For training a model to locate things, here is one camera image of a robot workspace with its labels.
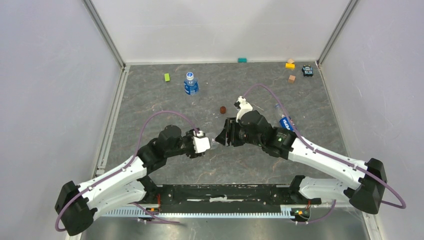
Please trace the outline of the blue label Pocari bottle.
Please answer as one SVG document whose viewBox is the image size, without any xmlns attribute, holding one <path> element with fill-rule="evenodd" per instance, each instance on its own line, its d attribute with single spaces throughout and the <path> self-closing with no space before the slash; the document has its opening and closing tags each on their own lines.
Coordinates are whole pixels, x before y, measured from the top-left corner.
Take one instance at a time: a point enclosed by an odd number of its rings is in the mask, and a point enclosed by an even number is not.
<svg viewBox="0 0 424 240">
<path fill-rule="evenodd" d="M 184 91 L 189 96 L 194 96 L 199 92 L 198 79 L 194 76 L 193 80 L 184 80 Z"/>
</svg>

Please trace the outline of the white blue Pocari cap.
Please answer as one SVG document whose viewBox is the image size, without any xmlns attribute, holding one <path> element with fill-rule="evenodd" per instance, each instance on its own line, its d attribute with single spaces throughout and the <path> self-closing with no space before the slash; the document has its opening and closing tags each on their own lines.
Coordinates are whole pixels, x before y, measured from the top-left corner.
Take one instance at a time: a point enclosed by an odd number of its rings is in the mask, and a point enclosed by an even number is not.
<svg viewBox="0 0 424 240">
<path fill-rule="evenodd" d="M 188 73 L 186 74 L 186 79 L 187 79 L 188 81 L 192 81 L 192 80 L 194 79 L 194 74 L 193 74 L 192 72 L 188 72 Z"/>
</svg>

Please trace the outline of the red label clear bottle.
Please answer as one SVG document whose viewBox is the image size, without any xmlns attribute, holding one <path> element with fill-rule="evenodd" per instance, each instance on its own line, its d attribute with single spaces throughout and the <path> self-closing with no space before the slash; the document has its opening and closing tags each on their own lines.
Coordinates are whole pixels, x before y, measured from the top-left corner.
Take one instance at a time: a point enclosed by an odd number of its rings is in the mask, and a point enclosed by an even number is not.
<svg viewBox="0 0 424 240">
<path fill-rule="evenodd" d="M 220 143 L 216 141 L 216 137 L 218 135 L 215 132 L 207 132 L 205 136 L 208 138 L 211 150 L 214 150 L 220 146 Z"/>
</svg>

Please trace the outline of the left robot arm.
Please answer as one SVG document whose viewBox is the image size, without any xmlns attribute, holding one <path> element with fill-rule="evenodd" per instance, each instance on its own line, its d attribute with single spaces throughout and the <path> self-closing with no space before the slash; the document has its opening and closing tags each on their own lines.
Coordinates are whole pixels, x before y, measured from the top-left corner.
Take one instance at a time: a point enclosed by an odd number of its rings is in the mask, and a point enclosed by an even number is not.
<svg viewBox="0 0 424 240">
<path fill-rule="evenodd" d="M 210 139 L 204 131 L 191 129 L 182 135 L 179 127 L 166 126 L 115 168 L 79 184 L 65 183 L 54 206 L 58 214 L 56 230 L 75 236 L 111 210 L 139 201 L 153 203 L 157 190 L 150 173 L 163 167 L 168 158 L 180 155 L 197 158 L 210 148 Z"/>
</svg>

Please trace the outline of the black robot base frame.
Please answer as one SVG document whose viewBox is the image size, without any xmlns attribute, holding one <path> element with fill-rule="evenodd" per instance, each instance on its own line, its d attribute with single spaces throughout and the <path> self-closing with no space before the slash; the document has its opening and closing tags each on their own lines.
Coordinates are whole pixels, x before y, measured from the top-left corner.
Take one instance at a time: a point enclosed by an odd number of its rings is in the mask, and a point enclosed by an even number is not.
<svg viewBox="0 0 424 240">
<path fill-rule="evenodd" d="M 294 187 L 278 184 L 164 184 L 137 201 L 158 205 L 167 214 L 277 213 L 281 205 L 320 205 L 320 198 L 307 199 Z"/>
</svg>

